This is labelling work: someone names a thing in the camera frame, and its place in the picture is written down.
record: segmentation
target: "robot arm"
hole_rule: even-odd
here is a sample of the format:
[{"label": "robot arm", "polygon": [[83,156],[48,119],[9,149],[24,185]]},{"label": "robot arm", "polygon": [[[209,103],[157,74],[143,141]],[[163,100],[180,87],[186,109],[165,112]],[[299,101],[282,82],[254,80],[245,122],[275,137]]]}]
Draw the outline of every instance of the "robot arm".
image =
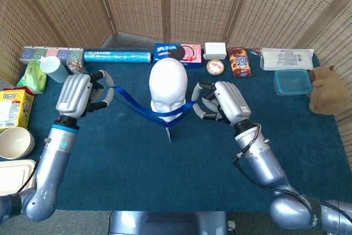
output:
[{"label": "robot arm", "polygon": [[224,120],[235,128],[235,140],[241,148],[235,160],[243,155],[251,165],[260,185],[275,190],[275,199],[270,207],[273,221],[286,229],[321,228],[334,234],[352,234],[352,223],[329,204],[343,210],[352,217],[352,204],[338,201],[307,200],[288,182],[285,172],[275,158],[269,140],[261,133],[261,126],[249,121],[251,111],[235,85],[228,82],[198,83],[192,101],[202,89],[210,92],[202,98],[209,109],[206,113],[195,104],[194,110],[202,119]]},{"label": "robot arm", "polygon": [[36,170],[36,187],[12,195],[0,196],[0,225],[16,215],[26,215],[32,221],[49,218],[57,205],[57,189],[63,179],[79,127],[77,120],[86,112],[107,107],[114,90],[109,88],[106,98],[94,102],[102,93],[97,83],[104,78],[114,86],[108,73],[78,74],[67,77],[56,110],[60,113],[52,125]]}]

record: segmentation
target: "brown plush toy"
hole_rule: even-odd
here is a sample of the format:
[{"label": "brown plush toy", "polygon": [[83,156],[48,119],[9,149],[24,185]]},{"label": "brown plush toy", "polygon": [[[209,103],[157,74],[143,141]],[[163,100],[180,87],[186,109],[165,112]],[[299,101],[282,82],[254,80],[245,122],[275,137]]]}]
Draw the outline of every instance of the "brown plush toy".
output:
[{"label": "brown plush toy", "polygon": [[350,93],[334,66],[316,67],[309,72],[312,82],[310,111],[322,115],[334,115],[348,108]]}]

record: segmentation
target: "colorful box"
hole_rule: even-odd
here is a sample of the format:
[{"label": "colorful box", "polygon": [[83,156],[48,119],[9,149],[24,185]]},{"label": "colorful box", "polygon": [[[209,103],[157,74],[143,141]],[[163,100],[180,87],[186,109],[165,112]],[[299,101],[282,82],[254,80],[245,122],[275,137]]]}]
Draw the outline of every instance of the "colorful box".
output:
[{"label": "colorful box", "polygon": [[27,128],[33,97],[26,86],[0,91],[0,132],[12,127]]},{"label": "colorful box", "polygon": [[62,48],[62,47],[45,47],[45,46],[25,46],[23,47],[20,62],[28,64],[32,59],[40,59],[41,56],[56,56],[66,65],[66,60],[70,53],[75,54],[75,59],[83,60],[84,50],[82,48]]},{"label": "colorful box", "polygon": [[229,56],[234,77],[245,77],[252,75],[247,51],[244,47],[229,48],[227,54]]},{"label": "colorful box", "polygon": [[83,49],[71,49],[69,56],[66,58],[66,65],[73,74],[84,73]]},{"label": "colorful box", "polygon": [[164,58],[174,58],[186,69],[200,69],[202,65],[201,46],[200,44],[156,43],[153,63]]}]

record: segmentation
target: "wicker room divider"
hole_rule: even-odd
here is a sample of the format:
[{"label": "wicker room divider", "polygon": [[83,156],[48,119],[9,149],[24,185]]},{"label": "wicker room divider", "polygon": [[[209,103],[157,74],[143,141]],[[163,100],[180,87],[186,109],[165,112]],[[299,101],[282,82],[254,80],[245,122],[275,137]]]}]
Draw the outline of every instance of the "wicker room divider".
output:
[{"label": "wicker room divider", "polygon": [[[21,48],[100,47],[130,32],[164,42],[314,48],[352,91],[352,0],[0,0],[0,78],[16,84]],[[352,167],[352,108],[336,116]]]}]

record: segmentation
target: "white mannequin head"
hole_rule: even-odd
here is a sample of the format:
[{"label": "white mannequin head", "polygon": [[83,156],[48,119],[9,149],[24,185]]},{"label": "white mannequin head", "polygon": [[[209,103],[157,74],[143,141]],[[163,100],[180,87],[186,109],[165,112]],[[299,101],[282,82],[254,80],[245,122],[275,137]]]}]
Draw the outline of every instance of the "white mannequin head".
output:
[{"label": "white mannequin head", "polygon": [[[149,76],[149,89],[152,96],[150,106],[153,111],[166,113],[174,111],[186,103],[187,73],[176,59],[164,58],[152,68]],[[167,122],[180,114],[160,117]]]}]

